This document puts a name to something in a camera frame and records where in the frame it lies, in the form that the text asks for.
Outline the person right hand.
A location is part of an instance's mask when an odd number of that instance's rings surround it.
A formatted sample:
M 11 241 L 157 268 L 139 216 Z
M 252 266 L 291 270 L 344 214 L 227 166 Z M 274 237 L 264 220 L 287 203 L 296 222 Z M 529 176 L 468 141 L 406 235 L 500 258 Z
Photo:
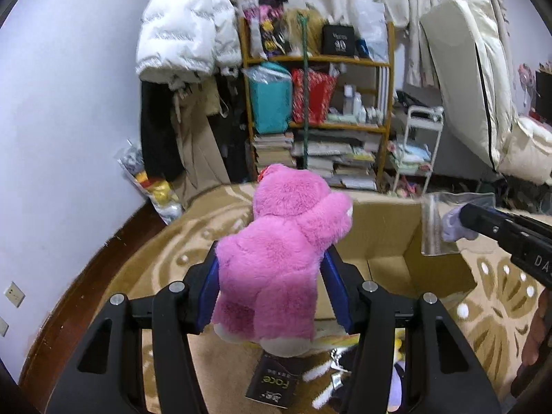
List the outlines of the person right hand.
M 544 317 L 548 310 L 549 297 L 550 290 L 548 289 L 544 289 L 539 296 L 538 307 L 533 315 L 528 336 L 522 349 L 521 359 L 524 366 L 535 364 L 539 358 L 539 348 L 547 333 Z

